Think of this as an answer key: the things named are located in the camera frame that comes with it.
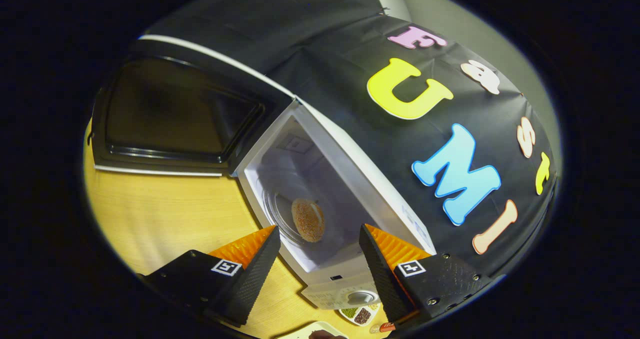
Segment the microwave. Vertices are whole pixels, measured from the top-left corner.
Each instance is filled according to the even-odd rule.
[[[96,170],[237,178],[259,225],[279,226],[279,254],[318,309],[380,302],[359,246],[363,224],[436,254],[423,221],[347,132],[303,97],[197,43],[155,34],[135,41],[96,96],[90,138]],[[319,241],[298,232],[296,199],[322,209]]]

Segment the black fabric backdrop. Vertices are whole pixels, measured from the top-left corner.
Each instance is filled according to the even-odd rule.
[[[378,0],[197,0],[146,30],[197,43],[240,61],[287,88],[344,129],[391,181],[425,224],[436,250],[460,256],[480,273],[493,275],[525,243],[539,224],[551,198],[556,163],[535,109],[503,73],[471,50],[427,28],[381,15]],[[388,40],[409,25],[445,38],[446,46],[408,49]],[[394,94],[410,102],[435,79],[454,94],[425,116],[404,120],[375,104],[367,82],[398,58],[422,75],[404,80]],[[488,66],[500,79],[500,93],[486,91],[460,68],[469,60]],[[526,158],[516,137],[521,117],[535,130],[533,155]],[[502,185],[492,191],[456,227],[442,204],[460,191],[436,198],[437,184],[426,187],[411,171],[451,138],[451,126],[465,127],[476,141],[470,170],[494,166]],[[550,159],[550,178],[542,195],[535,178]],[[472,246],[502,214],[507,200],[518,219],[479,255]]]

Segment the microwave door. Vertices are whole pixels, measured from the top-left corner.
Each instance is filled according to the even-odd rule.
[[[96,96],[95,168],[231,175],[293,96],[210,49],[154,41],[137,40]]]

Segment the wooden table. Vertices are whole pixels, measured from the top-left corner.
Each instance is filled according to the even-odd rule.
[[[84,133],[85,143],[91,122]],[[84,179],[89,202],[114,251],[135,273],[148,275],[187,250],[209,253],[260,227],[239,183],[230,177],[188,177],[105,172],[94,169],[84,146]],[[334,326],[350,339],[386,338],[370,334],[387,321],[383,309],[371,325],[356,326],[335,310],[315,309],[301,295],[305,288],[278,256],[240,332],[276,338],[315,321]]]

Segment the orange object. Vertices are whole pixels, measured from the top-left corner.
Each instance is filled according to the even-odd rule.
[[[393,323],[384,323],[380,325],[380,333],[391,332],[392,330],[396,330],[396,326]]]
[[[391,271],[394,271],[400,263],[425,259],[431,256],[428,252],[411,243],[407,243],[397,236],[368,225],[368,223],[365,226],[371,232],[371,236],[375,239],[375,243]]]
[[[260,247],[263,246],[269,235],[274,231],[276,225],[265,227],[264,229],[252,232],[247,236],[223,245],[208,253],[213,257],[230,260],[231,262],[242,264],[243,269],[254,259]]]

